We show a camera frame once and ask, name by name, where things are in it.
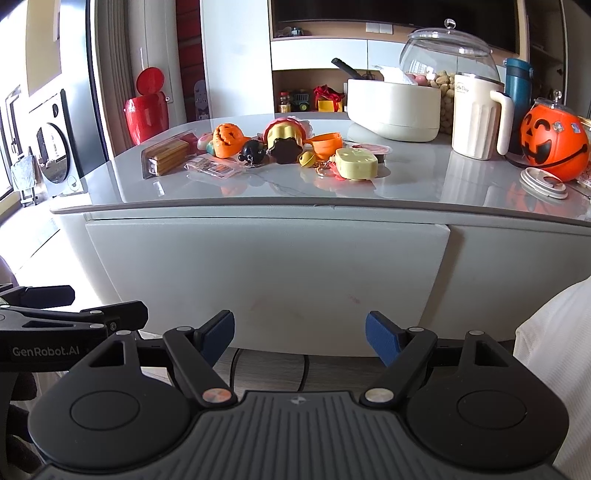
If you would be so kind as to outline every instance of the orange cup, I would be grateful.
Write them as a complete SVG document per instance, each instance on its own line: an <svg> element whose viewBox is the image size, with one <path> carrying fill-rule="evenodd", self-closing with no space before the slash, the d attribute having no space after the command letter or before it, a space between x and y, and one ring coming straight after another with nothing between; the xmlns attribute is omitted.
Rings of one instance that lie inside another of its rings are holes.
<svg viewBox="0 0 591 480"><path fill-rule="evenodd" d="M343 148L343 138L337 133L316 135L306 140L306 143L312 145L314 155L319 160L328 160L338 149Z"/></svg>

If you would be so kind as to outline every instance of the washing machine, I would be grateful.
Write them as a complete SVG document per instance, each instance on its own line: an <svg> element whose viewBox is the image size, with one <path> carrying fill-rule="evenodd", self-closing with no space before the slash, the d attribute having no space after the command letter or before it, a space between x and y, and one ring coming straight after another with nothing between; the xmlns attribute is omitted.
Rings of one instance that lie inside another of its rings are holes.
<svg viewBox="0 0 591 480"><path fill-rule="evenodd" d="M73 134L64 89L31 110L29 120L34 128L31 148L47 194L56 197L84 193L76 149L69 140Z"/></svg>

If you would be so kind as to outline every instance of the teal water bottle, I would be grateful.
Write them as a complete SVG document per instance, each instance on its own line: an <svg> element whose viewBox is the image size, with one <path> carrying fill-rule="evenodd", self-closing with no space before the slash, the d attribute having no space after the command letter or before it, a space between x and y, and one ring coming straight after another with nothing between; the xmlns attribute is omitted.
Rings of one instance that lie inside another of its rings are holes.
<svg viewBox="0 0 591 480"><path fill-rule="evenodd" d="M525 114L531 108L531 79L534 69L529 63L520 59L505 59L503 65L507 69L505 93L511 97L515 105L509 151L521 155L519 128Z"/></svg>

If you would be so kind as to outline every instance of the jack-o'-lantern face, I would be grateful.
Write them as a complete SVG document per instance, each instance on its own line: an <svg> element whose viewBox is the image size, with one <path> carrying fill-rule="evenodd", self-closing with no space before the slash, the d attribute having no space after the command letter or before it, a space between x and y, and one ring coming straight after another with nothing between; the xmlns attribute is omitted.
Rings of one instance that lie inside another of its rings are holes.
<svg viewBox="0 0 591 480"><path fill-rule="evenodd" d="M221 124L213 132L213 149L216 157L236 155L247 142L242 131L234 124Z"/></svg>
<svg viewBox="0 0 591 480"><path fill-rule="evenodd" d="M589 161L589 142L579 119L545 105L535 105L523 119L521 148L532 166L562 181L575 179Z"/></svg>

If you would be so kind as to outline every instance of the gloved hand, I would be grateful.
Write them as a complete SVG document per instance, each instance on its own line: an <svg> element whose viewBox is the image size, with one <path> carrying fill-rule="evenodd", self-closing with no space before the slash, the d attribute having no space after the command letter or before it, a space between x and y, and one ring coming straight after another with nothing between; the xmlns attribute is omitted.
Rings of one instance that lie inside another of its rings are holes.
<svg viewBox="0 0 591 480"><path fill-rule="evenodd" d="M20 373L12 390L11 400L33 400L37 396L37 385L31 373ZM6 421L6 459L12 465L25 473L33 473L42 465L41 459L27 446L32 443L27 428L29 412L15 405L8 406ZM0 480L13 480L7 477L7 472L0 469Z"/></svg>

